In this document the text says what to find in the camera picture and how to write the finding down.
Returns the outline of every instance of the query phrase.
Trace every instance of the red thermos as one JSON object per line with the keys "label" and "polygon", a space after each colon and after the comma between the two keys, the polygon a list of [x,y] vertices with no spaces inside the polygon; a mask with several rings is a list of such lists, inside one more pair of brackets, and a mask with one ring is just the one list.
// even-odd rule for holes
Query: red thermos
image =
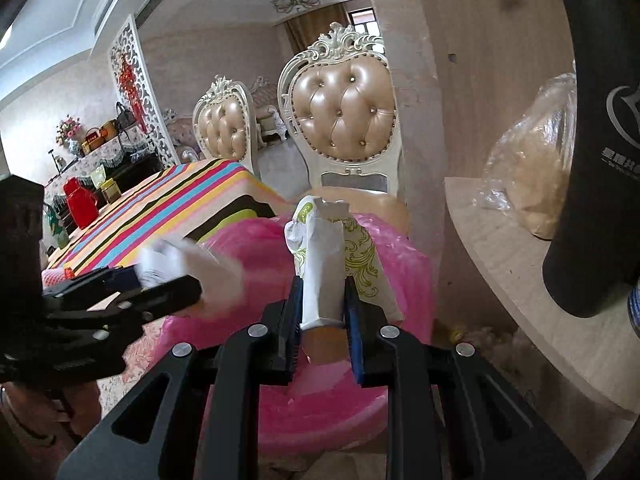
{"label": "red thermos", "polygon": [[80,181],[72,177],[63,186],[71,216],[79,229],[84,229],[98,218],[98,200],[91,191],[80,186]]}

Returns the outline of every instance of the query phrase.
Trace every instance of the silver bolt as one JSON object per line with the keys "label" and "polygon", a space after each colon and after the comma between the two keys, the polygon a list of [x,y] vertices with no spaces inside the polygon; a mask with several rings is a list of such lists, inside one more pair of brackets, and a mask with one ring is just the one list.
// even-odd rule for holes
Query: silver bolt
{"label": "silver bolt", "polygon": [[171,353],[176,357],[187,357],[191,353],[191,345],[189,343],[178,343],[171,348]]}
{"label": "silver bolt", "polygon": [[251,325],[247,332],[251,337],[262,337],[268,331],[269,329],[266,326],[264,326],[262,323],[257,323],[255,325]]}
{"label": "silver bolt", "polygon": [[400,329],[397,326],[385,325],[380,329],[380,335],[385,339],[395,339],[400,335]]}
{"label": "silver bolt", "polygon": [[94,332],[94,339],[97,339],[98,341],[104,341],[108,337],[109,332],[107,332],[106,330],[96,330]]}
{"label": "silver bolt", "polygon": [[462,357],[471,357],[476,353],[476,348],[471,343],[458,343],[456,345],[456,352]]}

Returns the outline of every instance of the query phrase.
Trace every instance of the chair seat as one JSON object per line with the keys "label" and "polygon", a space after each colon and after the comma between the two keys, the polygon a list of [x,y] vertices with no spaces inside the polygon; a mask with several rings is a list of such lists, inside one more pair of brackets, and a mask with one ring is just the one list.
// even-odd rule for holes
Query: chair seat
{"label": "chair seat", "polygon": [[389,193],[353,187],[322,186],[310,189],[300,198],[307,195],[319,196],[331,202],[344,200],[349,202],[350,212],[372,213],[399,233],[405,236],[409,234],[409,211],[403,202]]}

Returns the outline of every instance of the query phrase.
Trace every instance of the white logo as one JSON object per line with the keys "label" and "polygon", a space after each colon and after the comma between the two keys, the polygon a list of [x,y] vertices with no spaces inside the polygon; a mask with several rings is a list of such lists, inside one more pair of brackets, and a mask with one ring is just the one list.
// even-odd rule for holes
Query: white logo
{"label": "white logo", "polygon": [[[616,127],[616,130],[626,140],[626,142],[628,142],[633,147],[640,150],[640,142],[633,140],[631,136],[629,136],[629,134],[622,127],[622,124],[620,124],[620,121],[616,117],[616,113],[613,110],[613,100],[615,99],[616,95],[618,95],[619,92],[625,89],[630,89],[630,88],[631,86],[619,86],[618,88],[614,88],[609,93],[609,96],[607,97],[607,113],[609,114],[609,119],[611,120],[611,123]],[[638,132],[640,133],[640,111],[638,111],[638,107],[636,106],[636,103],[640,102],[640,86],[638,87],[638,90],[636,90],[635,94],[631,94],[627,97],[621,97],[621,99],[626,103],[626,105],[629,108],[631,108],[631,111],[633,112],[634,117],[636,118],[636,123],[638,124]]]}

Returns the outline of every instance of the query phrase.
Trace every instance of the yellow container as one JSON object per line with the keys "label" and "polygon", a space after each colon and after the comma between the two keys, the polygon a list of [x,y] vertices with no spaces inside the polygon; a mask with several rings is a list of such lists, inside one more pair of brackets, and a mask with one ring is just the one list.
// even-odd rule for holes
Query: yellow container
{"label": "yellow container", "polygon": [[100,186],[100,190],[104,195],[104,199],[110,204],[113,204],[114,202],[116,202],[117,199],[119,199],[122,196],[122,193],[120,192],[120,188],[118,187],[118,184],[112,178],[103,182],[102,185]]}

